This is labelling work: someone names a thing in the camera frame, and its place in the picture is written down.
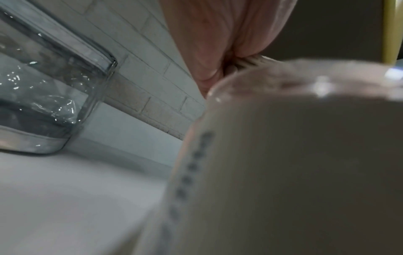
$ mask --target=skin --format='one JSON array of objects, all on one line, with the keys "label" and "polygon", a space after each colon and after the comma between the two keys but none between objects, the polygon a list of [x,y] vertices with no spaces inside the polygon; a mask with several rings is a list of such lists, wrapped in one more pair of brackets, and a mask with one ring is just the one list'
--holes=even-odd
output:
[{"label": "skin", "polygon": [[160,0],[172,37],[206,97],[235,58],[266,48],[296,0]]}]

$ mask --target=yellow object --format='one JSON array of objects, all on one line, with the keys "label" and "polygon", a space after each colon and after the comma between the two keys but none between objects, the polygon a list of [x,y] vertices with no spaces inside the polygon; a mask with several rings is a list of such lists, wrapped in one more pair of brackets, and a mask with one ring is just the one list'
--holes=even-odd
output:
[{"label": "yellow object", "polygon": [[402,0],[383,0],[383,63],[394,65],[403,39]]}]

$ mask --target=glass jar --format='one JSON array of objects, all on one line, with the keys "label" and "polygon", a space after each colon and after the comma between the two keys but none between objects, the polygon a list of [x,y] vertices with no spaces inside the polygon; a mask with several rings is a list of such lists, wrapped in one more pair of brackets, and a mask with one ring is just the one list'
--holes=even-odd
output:
[{"label": "glass jar", "polygon": [[0,149],[60,150],[102,98],[115,58],[27,0],[0,0]]},{"label": "glass jar", "polygon": [[402,77],[295,60],[225,78],[134,254],[401,253]]}]

